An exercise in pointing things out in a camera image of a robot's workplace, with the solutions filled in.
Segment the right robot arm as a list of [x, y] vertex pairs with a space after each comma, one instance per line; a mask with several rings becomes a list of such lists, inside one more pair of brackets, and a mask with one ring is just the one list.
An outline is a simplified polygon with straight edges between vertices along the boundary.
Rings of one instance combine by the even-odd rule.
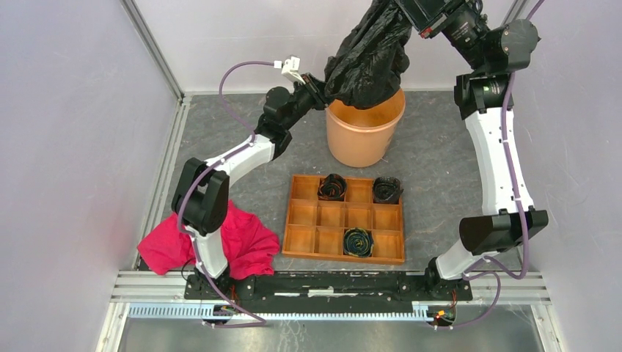
[[425, 270], [425, 293], [442, 299], [479, 265], [526, 249], [549, 222], [524, 183], [513, 132], [515, 74], [530, 65], [540, 37], [530, 18], [489, 28], [480, 1], [400, 1], [399, 7], [421, 37], [444, 35], [472, 69], [457, 77], [454, 101], [475, 147], [482, 215], [462, 219], [457, 242]]

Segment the black trash bag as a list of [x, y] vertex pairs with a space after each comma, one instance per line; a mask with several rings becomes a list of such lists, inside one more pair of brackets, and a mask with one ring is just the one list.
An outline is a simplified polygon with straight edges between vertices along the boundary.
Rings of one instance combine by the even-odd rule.
[[399, 89], [410, 65], [405, 45], [412, 26], [395, 1], [373, 1], [324, 68], [324, 95], [371, 109]]

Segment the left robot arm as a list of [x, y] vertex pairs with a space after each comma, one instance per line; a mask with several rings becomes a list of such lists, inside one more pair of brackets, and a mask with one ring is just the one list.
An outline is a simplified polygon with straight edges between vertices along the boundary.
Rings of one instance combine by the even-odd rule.
[[211, 298], [223, 298], [230, 291], [221, 228], [231, 186], [285, 152], [293, 139], [291, 128], [310, 111], [321, 111], [332, 102], [325, 88], [325, 82], [304, 73], [294, 81], [292, 91], [270, 89], [246, 140], [214, 158], [190, 158], [184, 164], [172, 210], [178, 217], [178, 229], [191, 242], [196, 271], [204, 276], [202, 289]]

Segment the orange trash bin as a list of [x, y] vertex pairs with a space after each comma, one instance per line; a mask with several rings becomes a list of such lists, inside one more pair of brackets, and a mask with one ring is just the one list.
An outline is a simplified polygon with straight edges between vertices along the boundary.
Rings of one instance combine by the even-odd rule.
[[402, 89], [383, 103], [364, 110], [335, 100], [326, 109], [331, 154], [340, 163], [354, 168], [376, 164], [387, 152], [405, 109], [406, 96]]

